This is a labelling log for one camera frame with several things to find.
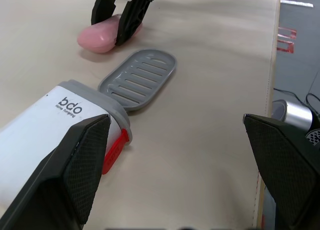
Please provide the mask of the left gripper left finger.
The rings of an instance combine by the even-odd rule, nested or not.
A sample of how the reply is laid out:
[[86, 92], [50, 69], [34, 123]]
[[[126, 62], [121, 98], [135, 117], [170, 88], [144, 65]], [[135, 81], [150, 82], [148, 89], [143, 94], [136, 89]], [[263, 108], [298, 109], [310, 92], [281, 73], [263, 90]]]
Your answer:
[[81, 230], [102, 176], [111, 120], [102, 114], [69, 128], [0, 219], [2, 230]]

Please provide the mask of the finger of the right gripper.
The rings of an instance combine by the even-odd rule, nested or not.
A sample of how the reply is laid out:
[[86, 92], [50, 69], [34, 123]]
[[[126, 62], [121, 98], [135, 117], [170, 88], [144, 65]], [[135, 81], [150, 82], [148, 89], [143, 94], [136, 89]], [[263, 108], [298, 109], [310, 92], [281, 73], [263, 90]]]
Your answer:
[[116, 0], [95, 0], [91, 13], [91, 25], [109, 19], [116, 8], [115, 1]]
[[154, 0], [131, 0], [126, 4], [118, 24], [116, 46], [123, 45], [134, 35], [152, 1]]

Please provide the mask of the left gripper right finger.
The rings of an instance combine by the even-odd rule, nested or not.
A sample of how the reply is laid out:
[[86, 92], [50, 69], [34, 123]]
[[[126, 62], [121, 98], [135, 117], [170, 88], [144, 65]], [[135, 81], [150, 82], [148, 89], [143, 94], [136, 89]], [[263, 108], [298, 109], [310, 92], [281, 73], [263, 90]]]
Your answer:
[[320, 228], [320, 151], [297, 127], [245, 114], [258, 171], [276, 204], [278, 230]]

